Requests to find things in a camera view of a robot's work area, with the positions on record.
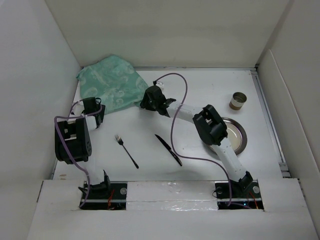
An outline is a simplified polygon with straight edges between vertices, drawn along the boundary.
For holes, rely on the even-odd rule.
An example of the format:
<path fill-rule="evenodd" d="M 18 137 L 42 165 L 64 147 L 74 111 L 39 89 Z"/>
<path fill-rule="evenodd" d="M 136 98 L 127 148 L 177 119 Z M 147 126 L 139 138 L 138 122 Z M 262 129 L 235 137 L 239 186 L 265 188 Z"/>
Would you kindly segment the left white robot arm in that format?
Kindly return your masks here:
<path fill-rule="evenodd" d="M 76 102 L 83 103 L 83 111 L 79 116 L 56 116 L 54 118 L 54 150 L 58 161 L 74 165 L 82 171 L 87 184 L 79 189 L 84 193 L 97 194 L 107 198 L 111 194 L 109 176 L 104 172 L 103 181 L 90 184 L 90 174 L 80 162 L 88 162 L 92 155 L 90 130 L 98 129 L 104 120 L 106 106 L 99 97 L 87 97 Z"/>

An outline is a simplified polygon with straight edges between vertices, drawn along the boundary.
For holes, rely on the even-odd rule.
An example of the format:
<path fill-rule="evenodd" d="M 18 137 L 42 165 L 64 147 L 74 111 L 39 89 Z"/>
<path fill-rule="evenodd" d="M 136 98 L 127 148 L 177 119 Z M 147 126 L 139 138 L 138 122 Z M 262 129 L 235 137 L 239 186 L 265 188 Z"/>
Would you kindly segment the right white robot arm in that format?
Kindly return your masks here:
<path fill-rule="evenodd" d="M 223 163 L 232 193 L 243 197 L 249 192 L 253 178 L 238 159 L 228 139 L 227 125 L 212 105 L 200 108 L 183 104 L 174 98 L 166 98 L 161 88 L 153 85 L 146 89 L 140 107 L 193 123 L 202 142 L 211 146 Z"/>

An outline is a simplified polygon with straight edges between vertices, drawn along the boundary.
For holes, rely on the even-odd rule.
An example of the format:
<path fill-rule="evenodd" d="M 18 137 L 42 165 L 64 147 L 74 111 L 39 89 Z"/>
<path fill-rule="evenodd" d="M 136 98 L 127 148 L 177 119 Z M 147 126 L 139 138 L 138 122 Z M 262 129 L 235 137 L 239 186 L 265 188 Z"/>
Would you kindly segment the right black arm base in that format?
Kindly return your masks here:
<path fill-rule="evenodd" d="M 232 191 L 232 201 L 230 201 L 230 189 L 228 181 L 215 181 L 215 189 L 212 196 L 217 200 L 219 210 L 264 210 L 260 186 L 254 180 L 243 193 Z"/>

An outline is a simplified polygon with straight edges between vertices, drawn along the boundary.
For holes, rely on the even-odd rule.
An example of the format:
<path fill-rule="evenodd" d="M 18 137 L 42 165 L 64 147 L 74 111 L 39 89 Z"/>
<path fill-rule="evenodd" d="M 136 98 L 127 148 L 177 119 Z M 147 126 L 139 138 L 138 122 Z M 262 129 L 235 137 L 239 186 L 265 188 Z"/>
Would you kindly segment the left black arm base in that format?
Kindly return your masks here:
<path fill-rule="evenodd" d="M 111 182 L 110 185 L 101 182 L 91 185 L 89 195 L 85 201 L 88 185 L 79 187 L 81 200 L 79 207 L 81 210 L 107 210 L 122 211 L 126 210 L 127 205 L 127 182 Z"/>

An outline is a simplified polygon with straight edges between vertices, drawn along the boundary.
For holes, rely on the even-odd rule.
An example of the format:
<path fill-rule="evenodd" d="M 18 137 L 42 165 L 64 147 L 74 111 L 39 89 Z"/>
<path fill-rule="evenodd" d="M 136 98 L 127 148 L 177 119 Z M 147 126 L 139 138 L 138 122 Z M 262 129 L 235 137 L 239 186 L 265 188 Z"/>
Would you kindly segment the green patterned cloth placemat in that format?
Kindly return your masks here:
<path fill-rule="evenodd" d="M 108 56 L 77 74 L 81 98 L 95 97 L 105 105 L 105 114 L 139 105 L 148 84 L 126 60 Z"/>

